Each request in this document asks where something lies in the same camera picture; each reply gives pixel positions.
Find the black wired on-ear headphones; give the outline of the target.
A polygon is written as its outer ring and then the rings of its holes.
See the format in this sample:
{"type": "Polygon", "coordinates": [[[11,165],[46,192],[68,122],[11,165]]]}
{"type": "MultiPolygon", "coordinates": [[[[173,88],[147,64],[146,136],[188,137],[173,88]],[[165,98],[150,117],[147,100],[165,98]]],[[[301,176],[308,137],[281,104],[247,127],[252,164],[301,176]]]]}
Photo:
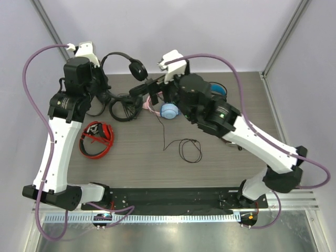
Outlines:
{"type": "MultiPolygon", "coordinates": [[[[109,56],[112,55],[118,55],[121,56],[125,59],[127,59],[130,63],[129,63],[129,70],[132,74],[132,76],[138,80],[138,81],[144,81],[148,79],[148,72],[145,68],[145,66],[143,65],[143,63],[141,61],[139,61],[138,59],[134,59],[132,57],[130,57],[129,55],[123,53],[123,52],[110,52],[107,55],[105,55],[103,57],[103,59],[101,60],[101,67],[104,66],[105,61],[108,59],[109,56]]],[[[196,139],[177,139],[172,141],[171,143],[174,142],[178,142],[178,152],[180,157],[182,158],[182,160],[184,160],[187,163],[198,163],[202,160],[203,154],[202,154],[202,148],[201,148],[201,143],[196,140],[196,139]],[[196,158],[196,160],[191,161],[188,160],[185,155],[184,155],[184,145],[187,143],[191,143],[197,150],[198,150],[198,157],[196,158]]]]}

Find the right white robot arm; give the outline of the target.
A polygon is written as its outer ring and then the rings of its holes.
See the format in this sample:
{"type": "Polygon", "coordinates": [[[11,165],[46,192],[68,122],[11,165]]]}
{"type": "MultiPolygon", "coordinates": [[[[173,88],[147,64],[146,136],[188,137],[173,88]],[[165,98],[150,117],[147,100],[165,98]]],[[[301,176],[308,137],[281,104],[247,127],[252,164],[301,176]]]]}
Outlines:
{"type": "Polygon", "coordinates": [[[250,207],[272,190],[289,193],[301,182],[300,168],[307,149],[290,147],[249,122],[247,117],[227,102],[226,91],[197,74],[188,74],[164,82],[164,77],[145,82],[152,104],[162,94],[166,105],[174,105],[187,120],[203,132],[233,142],[264,161],[267,167],[252,178],[243,180],[237,193],[241,207],[250,207]]]}

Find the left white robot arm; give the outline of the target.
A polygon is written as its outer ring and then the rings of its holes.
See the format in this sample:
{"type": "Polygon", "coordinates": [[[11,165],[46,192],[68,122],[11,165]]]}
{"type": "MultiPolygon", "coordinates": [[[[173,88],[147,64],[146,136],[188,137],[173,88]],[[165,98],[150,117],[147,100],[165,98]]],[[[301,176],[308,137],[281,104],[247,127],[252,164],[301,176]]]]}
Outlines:
{"type": "Polygon", "coordinates": [[[64,65],[65,90],[49,102],[48,136],[40,171],[22,195],[45,204],[73,211],[93,202],[101,210],[111,205],[109,186],[100,183],[68,184],[67,173],[72,148],[92,99],[108,89],[107,78],[95,56],[75,56],[64,65]]]}

